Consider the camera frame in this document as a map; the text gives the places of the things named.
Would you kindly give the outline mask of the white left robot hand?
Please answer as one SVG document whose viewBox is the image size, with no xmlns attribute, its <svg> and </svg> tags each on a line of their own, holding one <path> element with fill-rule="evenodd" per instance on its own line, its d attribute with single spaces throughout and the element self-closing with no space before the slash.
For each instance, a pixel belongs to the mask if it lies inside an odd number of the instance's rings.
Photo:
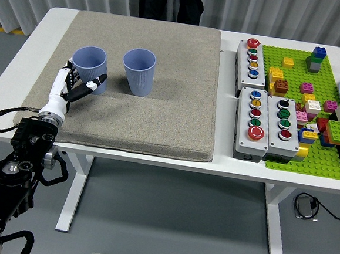
<svg viewBox="0 0 340 254">
<path fill-rule="evenodd" d="M 96 77 L 87 82 L 82 82 L 74 87 L 80 79 L 78 70 L 70 59 L 64 67 L 59 70 L 57 77 L 49 92 L 48 103 L 39 110 L 38 120 L 61 126 L 65 119 L 65 114 L 69 110 L 70 102 L 75 102 L 93 93 L 100 86 L 105 86 L 107 74 L 102 71 Z"/>
</svg>

